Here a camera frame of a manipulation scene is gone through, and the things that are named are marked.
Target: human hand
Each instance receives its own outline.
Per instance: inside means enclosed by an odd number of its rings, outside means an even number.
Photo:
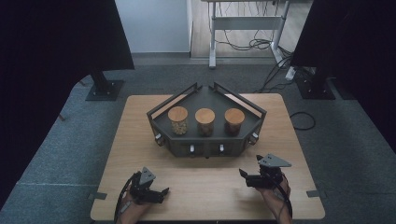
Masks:
[[[288,179],[283,175],[283,180],[280,183],[280,187],[290,196],[291,188],[289,187]],[[277,195],[282,195],[278,188],[274,189],[259,189],[256,190],[262,195],[268,208],[274,214],[277,223],[291,223],[291,216],[289,214],[289,209],[284,200],[280,199]]]
[[[131,186],[128,187],[121,200],[117,224],[135,224],[151,207],[151,203],[135,203],[129,192],[130,187]]]

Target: black curtain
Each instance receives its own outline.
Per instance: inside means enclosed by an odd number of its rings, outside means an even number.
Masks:
[[[0,2],[1,206],[93,68],[134,69],[114,0]]]
[[[313,85],[336,77],[396,152],[395,5],[315,0],[290,64],[316,67]]]

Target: metal bracket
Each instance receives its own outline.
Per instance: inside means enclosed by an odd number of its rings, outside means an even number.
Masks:
[[[269,168],[272,167],[291,167],[291,164],[288,161],[284,161],[273,154],[268,154],[265,157],[259,160],[259,165],[266,166]]]

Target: white wall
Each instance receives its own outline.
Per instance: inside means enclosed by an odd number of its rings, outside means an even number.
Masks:
[[[116,0],[132,53],[190,52],[191,0]]]

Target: cork lid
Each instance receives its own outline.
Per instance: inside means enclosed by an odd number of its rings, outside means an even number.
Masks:
[[[183,106],[175,106],[168,112],[168,118],[174,122],[180,122],[187,118],[189,112]]]
[[[202,124],[208,124],[215,119],[215,112],[209,108],[201,108],[195,113],[195,119]]]
[[[231,124],[240,124],[244,121],[245,114],[240,109],[231,108],[225,112],[224,118]]]

